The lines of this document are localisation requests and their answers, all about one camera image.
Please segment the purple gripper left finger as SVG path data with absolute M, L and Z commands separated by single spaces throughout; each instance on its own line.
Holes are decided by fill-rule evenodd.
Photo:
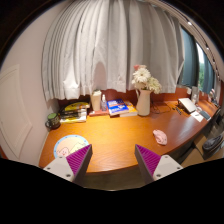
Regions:
M 76 152 L 59 156 L 44 170 L 73 183 L 81 183 L 92 157 L 92 145 L 89 144 Z

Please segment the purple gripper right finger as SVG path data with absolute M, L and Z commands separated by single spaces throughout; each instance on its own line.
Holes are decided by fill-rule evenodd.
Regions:
M 159 156 L 151 150 L 135 145 L 135 157 L 146 184 L 152 183 L 182 169 L 169 155 Z

